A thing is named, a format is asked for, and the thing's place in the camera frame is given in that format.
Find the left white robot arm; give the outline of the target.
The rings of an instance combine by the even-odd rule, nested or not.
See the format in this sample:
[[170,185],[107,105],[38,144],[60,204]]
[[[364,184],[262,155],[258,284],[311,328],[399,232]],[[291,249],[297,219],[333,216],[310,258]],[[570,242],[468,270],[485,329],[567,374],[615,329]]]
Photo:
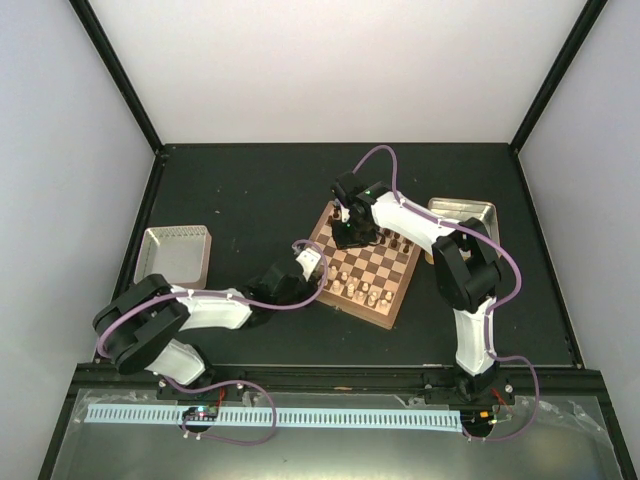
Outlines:
[[158,373],[202,399],[213,391],[215,376],[197,348],[177,339],[179,333],[261,326],[277,312],[311,304],[326,280],[324,267],[297,260],[274,264],[247,284],[224,290],[190,290],[151,274],[94,317],[96,352],[122,375]]

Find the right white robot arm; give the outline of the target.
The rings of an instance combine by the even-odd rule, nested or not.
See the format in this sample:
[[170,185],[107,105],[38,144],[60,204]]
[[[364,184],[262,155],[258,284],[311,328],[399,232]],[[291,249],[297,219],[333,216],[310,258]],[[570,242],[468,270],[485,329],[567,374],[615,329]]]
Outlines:
[[382,182],[366,185],[352,172],[339,175],[331,191],[341,211],[341,218],[332,222],[338,248],[363,247],[389,230],[431,255],[438,292],[455,318],[454,388],[461,400],[479,402],[490,392],[497,371],[490,308],[502,277],[496,249],[474,236],[487,234],[484,224],[475,218],[447,220]]

